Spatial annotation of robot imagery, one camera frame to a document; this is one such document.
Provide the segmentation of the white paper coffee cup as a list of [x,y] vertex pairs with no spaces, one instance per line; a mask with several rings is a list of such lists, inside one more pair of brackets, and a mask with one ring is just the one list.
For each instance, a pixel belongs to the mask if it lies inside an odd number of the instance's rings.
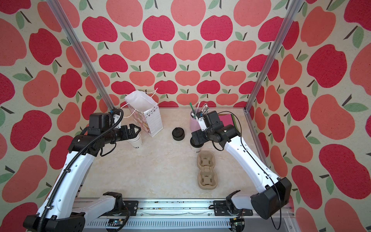
[[191,144],[191,149],[192,149],[193,152],[195,152],[195,153],[201,152],[203,144],[201,144],[201,145],[195,145],[194,143],[190,143],[190,144]]

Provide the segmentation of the animal print paper gift bag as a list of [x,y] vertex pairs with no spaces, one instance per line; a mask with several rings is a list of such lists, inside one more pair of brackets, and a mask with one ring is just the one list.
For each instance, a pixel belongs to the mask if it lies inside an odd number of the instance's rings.
[[150,93],[136,90],[125,97],[126,103],[121,107],[127,106],[131,114],[125,118],[133,117],[142,130],[151,137],[163,129],[159,106],[154,100],[156,93],[157,89]]

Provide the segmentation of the black coffee cup lid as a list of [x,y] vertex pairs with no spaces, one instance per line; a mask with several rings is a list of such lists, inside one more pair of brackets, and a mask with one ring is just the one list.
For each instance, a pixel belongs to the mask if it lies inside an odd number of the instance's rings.
[[195,145],[201,145],[201,144],[203,144],[203,143],[200,144],[199,142],[195,141],[193,139],[193,137],[190,138],[190,143],[194,143]]

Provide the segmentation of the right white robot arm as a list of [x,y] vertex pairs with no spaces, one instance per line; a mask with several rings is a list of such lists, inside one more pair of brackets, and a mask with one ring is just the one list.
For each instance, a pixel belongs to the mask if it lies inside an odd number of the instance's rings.
[[209,141],[219,143],[252,180],[258,193],[250,196],[249,206],[244,206],[241,200],[237,200],[243,197],[241,194],[234,194],[231,201],[235,208],[252,208],[261,218],[268,219],[288,204],[292,183],[286,177],[280,178],[271,171],[247,146],[241,133],[233,125],[218,130],[208,128],[194,131],[192,139],[195,145]]

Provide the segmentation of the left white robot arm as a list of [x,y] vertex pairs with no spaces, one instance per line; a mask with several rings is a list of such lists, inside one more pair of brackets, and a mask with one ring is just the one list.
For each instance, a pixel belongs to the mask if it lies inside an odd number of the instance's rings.
[[122,194],[116,192],[107,192],[77,210],[72,206],[98,152],[106,144],[137,138],[140,131],[140,127],[130,124],[107,129],[97,136],[76,136],[50,194],[35,215],[26,216],[23,227],[32,232],[81,232],[86,225],[105,214],[126,213],[129,218],[130,211],[122,200]]

